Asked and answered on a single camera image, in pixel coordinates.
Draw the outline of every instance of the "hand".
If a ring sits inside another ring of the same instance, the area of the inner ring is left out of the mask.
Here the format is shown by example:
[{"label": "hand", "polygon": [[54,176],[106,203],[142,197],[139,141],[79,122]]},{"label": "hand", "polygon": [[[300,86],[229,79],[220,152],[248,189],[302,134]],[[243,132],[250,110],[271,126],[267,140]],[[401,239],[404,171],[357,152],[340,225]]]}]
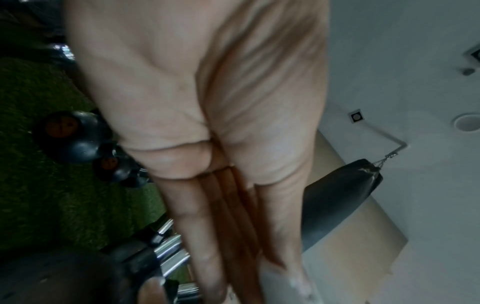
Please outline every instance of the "hand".
[{"label": "hand", "polygon": [[222,301],[232,276],[199,176],[229,165],[258,198],[264,254],[308,296],[300,222],[326,97],[327,0],[69,0],[66,23],[92,96],[159,187],[207,301]]}]

